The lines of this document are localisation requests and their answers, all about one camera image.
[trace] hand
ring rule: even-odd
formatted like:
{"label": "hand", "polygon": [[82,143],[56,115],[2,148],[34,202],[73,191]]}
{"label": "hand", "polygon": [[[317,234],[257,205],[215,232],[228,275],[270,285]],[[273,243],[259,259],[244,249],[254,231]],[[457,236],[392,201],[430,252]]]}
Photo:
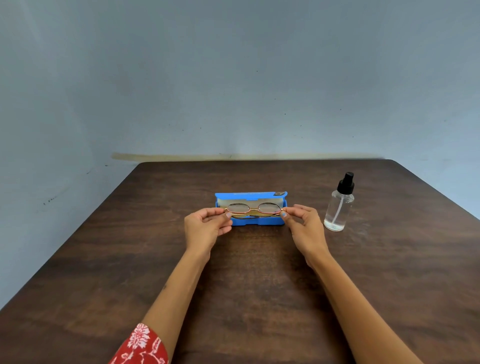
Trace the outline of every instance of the hand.
{"label": "hand", "polygon": [[[331,257],[317,210],[303,205],[284,207],[282,210],[280,215],[292,231],[293,241],[310,267],[310,261],[315,257]],[[303,224],[296,222],[292,216],[302,219]]]}
{"label": "hand", "polygon": [[187,252],[210,259],[217,236],[232,230],[231,213],[221,207],[203,208],[185,218]]}

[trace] transparent spray bottle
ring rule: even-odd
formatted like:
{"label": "transparent spray bottle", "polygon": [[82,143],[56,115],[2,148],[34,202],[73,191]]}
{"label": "transparent spray bottle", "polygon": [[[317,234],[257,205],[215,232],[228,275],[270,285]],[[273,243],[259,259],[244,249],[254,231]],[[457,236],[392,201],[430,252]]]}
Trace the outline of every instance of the transparent spray bottle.
{"label": "transparent spray bottle", "polygon": [[332,199],[328,204],[324,225],[331,231],[342,231],[347,222],[348,214],[353,203],[353,173],[345,173],[338,187],[332,192]]}

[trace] black bottle cap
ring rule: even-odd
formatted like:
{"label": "black bottle cap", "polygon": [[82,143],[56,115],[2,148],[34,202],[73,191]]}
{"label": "black bottle cap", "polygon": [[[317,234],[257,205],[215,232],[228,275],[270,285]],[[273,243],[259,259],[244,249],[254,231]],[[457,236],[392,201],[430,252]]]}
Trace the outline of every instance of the black bottle cap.
{"label": "black bottle cap", "polygon": [[352,194],[353,187],[355,187],[355,183],[353,183],[353,172],[347,172],[345,173],[345,177],[338,183],[336,190],[341,194]]}

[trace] bottle base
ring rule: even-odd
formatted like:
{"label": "bottle base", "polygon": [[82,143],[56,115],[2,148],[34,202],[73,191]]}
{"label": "bottle base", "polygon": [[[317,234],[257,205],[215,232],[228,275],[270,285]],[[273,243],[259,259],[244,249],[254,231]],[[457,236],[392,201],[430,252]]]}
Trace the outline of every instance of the bottle base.
{"label": "bottle base", "polygon": [[342,231],[345,228],[345,225],[332,224],[331,222],[328,222],[327,220],[324,220],[324,225],[327,229],[329,229],[331,231]]}

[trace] person's left hand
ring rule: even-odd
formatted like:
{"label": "person's left hand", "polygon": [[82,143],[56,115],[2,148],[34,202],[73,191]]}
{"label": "person's left hand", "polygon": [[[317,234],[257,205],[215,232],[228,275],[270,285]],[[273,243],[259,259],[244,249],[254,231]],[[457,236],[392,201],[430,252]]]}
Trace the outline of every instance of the person's left hand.
{"label": "person's left hand", "polygon": [[232,230],[232,214],[221,207],[203,208],[185,218],[187,252],[210,259],[217,236]]}

